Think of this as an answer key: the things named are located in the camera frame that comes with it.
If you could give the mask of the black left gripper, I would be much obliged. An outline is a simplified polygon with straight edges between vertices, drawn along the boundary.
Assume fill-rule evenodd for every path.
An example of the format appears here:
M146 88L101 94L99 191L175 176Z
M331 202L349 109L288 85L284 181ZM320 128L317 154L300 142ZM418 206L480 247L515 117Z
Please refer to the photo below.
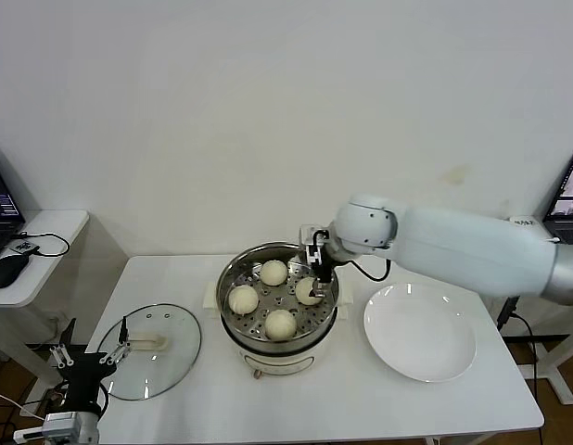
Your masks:
M77 355L72 359L68 347L73 336L76 319L72 318L60 335L57 344L50 347L50 353L58 373L68 384L62 408L99 408L97 403L101 382L115 373L115 365L130 352L131 342L125 316L116 324L119 333L115 337L110 328L99 348L105 352Z

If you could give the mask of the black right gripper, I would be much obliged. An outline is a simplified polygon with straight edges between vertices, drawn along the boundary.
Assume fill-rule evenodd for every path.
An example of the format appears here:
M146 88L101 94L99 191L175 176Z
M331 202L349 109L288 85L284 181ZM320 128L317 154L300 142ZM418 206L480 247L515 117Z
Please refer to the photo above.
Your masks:
M315 275L313 287L308 294L309 299L323 299L324 290L331 287L333 262L326 250L329 240L329 231L318 229L312 233L311 243L306 246L307 263Z

